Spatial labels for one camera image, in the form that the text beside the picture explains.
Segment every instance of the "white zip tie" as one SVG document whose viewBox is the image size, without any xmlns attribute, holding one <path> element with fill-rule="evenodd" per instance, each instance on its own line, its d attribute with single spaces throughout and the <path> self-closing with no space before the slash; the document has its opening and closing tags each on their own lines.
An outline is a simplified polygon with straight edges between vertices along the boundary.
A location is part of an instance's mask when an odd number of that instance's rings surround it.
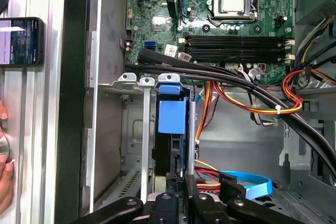
<svg viewBox="0 0 336 224">
<path fill-rule="evenodd" d="M 280 115 L 281 106 L 280 105 L 276 105 L 275 109 L 277 110 L 277 115 Z"/>
</svg>

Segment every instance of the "blue plastic tab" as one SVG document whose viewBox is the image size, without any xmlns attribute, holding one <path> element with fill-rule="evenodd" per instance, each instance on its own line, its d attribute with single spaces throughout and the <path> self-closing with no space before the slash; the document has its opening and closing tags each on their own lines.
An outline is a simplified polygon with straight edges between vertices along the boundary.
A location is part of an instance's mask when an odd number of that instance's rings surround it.
<svg viewBox="0 0 336 224">
<path fill-rule="evenodd" d="M 185 134 L 186 101 L 160 101 L 159 133 Z"/>
<path fill-rule="evenodd" d="M 159 86 L 160 94 L 180 94 L 181 85 L 180 84 L 161 84 Z"/>
</svg>

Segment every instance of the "sata port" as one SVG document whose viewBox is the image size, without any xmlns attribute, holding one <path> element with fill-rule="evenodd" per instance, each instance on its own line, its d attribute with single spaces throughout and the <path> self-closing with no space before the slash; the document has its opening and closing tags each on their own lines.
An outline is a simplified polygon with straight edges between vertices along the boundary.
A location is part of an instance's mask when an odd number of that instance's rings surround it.
<svg viewBox="0 0 336 224">
<path fill-rule="evenodd" d="M 143 43 L 143 47 L 148 48 L 148 49 L 155 48 L 156 47 L 156 42 L 155 41 L 145 41 Z"/>
</svg>

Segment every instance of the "finger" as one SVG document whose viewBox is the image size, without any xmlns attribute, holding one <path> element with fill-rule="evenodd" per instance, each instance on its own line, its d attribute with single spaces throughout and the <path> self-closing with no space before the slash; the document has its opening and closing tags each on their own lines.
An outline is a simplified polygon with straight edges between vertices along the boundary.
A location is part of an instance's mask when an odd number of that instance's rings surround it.
<svg viewBox="0 0 336 224">
<path fill-rule="evenodd" d="M 0 177 L 1 177 L 2 171 L 5 168 L 6 161 L 7 161 L 7 156 L 6 155 L 0 155 Z"/>
<path fill-rule="evenodd" d="M 7 208 L 10 206 L 10 204 L 12 203 L 12 197 L 13 197 L 13 184 L 11 183 L 4 200 L 0 204 L 0 215 L 2 215 L 2 213 L 6 211 Z"/>
<path fill-rule="evenodd" d="M 7 110 L 2 101 L 0 101 L 0 119 L 6 120 L 7 118 L 8 118 Z"/>
<path fill-rule="evenodd" d="M 2 172 L 0 179 L 0 202 L 2 202 L 12 184 L 13 164 L 8 163 Z"/>
</svg>

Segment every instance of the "yellow wire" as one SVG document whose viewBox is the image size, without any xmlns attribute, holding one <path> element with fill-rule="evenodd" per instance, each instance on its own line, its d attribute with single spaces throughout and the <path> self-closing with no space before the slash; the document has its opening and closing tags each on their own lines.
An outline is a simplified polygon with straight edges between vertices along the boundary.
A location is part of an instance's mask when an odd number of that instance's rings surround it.
<svg viewBox="0 0 336 224">
<path fill-rule="evenodd" d="M 200 161 L 200 160 L 195 159 L 195 162 L 197 162 L 197 163 L 199 163 L 199 164 L 202 164 L 202 165 L 205 165 L 206 167 L 208 167 L 208 168 L 210 168 L 210 169 L 212 169 L 212 170 L 217 170 L 215 167 L 213 167 L 213 166 L 211 166 L 211 165 L 209 165 L 209 164 L 207 164 L 207 163 L 205 163 L 205 162 L 203 162 L 203 161 Z"/>
<path fill-rule="evenodd" d="M 233 99 L 232 97 L 230 97 L 228 94 L 226 94 L 224 92 L 224 90 L 222 89 L 221 85 L 218 85 L 219 89 L 221 90 L 221 92 L 223 92 L 223 94 L 229 99 L 231 100 L 232 102 L 240 105 L 240 106 L 244 106 L 246 107 L 244 104 L 242 104 L 241 102 L 238 102 L 237 100 Z M 257 110 L 257 109 L 253 109 L 253 108 L 250 108 L 250 107 L 246 107 L 246 108 L 249 108 L 251 111 L 255 112 L 255 113 L 258 113 L 258 114 L 271 114 L 271 115 L 276 115 L 278 113 L 278 111 L 276 110 Z M 295 109 L 284 109 L 284 110 L 281 110 L 280 111 L 280 114 L 283 114 L 283 113 L 294 113 L 294 112 L 297 112 L 299 111 L 300 109 L 302 108 L 302 103 L 300 103 L 300 105 L 295 108 Z"/>
<path fill-rule="evenodd" d="M 325 27 L 330 23 L 330 21 L 332 20 L 332 18 L 329 18 L 329 20 L 321 27 L 321 30 L 325 29 Z M 301 63 L 304 63 L 304 61 L 306 60 L 306 56 L 308 54 L 308 51 L 309 49 L 311 48 L 311 46 L 313 45 L 313 42 L 314 42 L 315 39 L 313 39 L 309 46 L 305 49 L 305 53 L 303 54 L 302 56 L 302 59 L 301 59 Z"/>
</svg>

